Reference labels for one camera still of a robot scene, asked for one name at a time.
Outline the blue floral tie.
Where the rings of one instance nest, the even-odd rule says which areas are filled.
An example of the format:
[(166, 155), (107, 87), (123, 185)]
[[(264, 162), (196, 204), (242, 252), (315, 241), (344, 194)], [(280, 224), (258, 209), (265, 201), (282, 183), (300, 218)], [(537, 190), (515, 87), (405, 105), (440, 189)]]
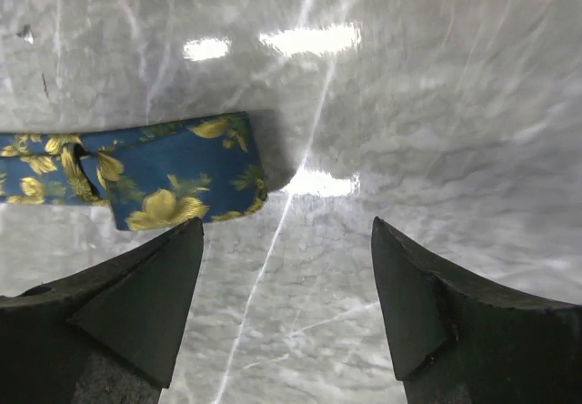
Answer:
[(266, 176), (245, 112), (86, 134), (1, 135), (1, 200), (108, 207), (123, 231), (258, 211)]

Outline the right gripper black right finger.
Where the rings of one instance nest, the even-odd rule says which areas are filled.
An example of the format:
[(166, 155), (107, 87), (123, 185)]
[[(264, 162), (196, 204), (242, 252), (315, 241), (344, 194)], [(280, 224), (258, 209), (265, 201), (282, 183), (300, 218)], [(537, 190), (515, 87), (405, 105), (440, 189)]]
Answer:
[(372, 226), (376, 290), (410, 403), (578, 403), (581, 308), (497, 284)]

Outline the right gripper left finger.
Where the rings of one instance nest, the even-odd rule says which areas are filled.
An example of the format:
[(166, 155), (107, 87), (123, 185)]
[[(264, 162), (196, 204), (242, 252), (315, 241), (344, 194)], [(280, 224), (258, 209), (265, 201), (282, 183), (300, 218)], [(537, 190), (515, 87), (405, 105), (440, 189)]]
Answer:
[(204, 248), (194, 218), (1, 299), (4, 403), (156, 403), (170, 386)]

